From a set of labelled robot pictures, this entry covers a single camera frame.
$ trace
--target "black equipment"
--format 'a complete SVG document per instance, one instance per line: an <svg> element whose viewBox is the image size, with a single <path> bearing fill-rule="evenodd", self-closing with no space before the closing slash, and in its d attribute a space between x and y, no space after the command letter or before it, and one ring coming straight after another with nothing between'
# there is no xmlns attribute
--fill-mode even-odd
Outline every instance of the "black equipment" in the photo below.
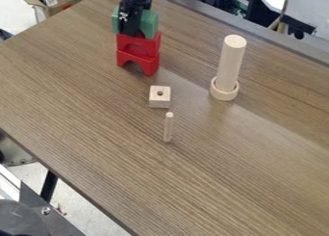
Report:
<svg viewBox="0 0 329 236"><path fill-rule="evenodd" d="M121 34L134 37L139 31L143 10L150 10L152 0L121 0L119 5L119 31Z"/></svg>

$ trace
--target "wood grain surface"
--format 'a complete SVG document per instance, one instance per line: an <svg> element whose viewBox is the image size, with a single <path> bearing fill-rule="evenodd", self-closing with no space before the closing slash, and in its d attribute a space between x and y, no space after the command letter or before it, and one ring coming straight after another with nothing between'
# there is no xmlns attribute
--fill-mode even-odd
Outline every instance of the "wood grain surface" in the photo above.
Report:
<svg viewBox="0 0 329 236"><path fill-rule="evenodd" d="M329 68L154 0L162 67L147 78L115 64L118 1L0 44L0 128L135 235L329 235ZM229 34L249 44L227 103L208 88ZM151 85L172 88L169 144Z"/></svg>

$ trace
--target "floor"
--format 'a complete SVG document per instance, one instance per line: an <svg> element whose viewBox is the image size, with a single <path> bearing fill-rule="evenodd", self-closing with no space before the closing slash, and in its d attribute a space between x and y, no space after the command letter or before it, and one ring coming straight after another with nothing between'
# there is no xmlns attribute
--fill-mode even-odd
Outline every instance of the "floor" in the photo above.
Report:
<svg viewBox="0 0 329 236"><path fill-rule="evenodd" d="M47 169L39 163L11 167L9 170L37 193L47 173ZM88 236L130 235L61 180L51 205L56 208L60 206L66 213L65 217Z"/></svg>

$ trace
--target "wooden block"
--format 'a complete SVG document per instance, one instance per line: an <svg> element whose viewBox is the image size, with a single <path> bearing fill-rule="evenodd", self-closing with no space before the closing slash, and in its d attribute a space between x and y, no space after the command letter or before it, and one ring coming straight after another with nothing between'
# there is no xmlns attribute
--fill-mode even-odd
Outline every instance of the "wooden block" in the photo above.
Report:
<svg viewBox="0 0 329 236"><path fill-rule="evenodd" d="M169 108L171 97L171 87L151 86L149 106L151 108Z"/></svg>

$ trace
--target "red block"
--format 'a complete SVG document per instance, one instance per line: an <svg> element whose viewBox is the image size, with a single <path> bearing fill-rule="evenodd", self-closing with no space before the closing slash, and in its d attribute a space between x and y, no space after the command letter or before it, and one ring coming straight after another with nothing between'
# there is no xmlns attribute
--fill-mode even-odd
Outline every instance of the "red block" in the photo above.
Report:
<svg viewBox="0 0 329 236"><path fill-rule="evenodd" d="M142 67L144 74L148 77L157 72L160 66L160 53L155 57L137 56L116 50L117 65L123 67L127 62L134 62Z"/></svg>
<svg viewBox="0 0 329 236"><path fill-rule="evenodd" d="M119 34L116 35L117 50L137 56L156 57L160 50L161 36L160 31L154 39L146 39L141 34L137 37Z"/></svg>

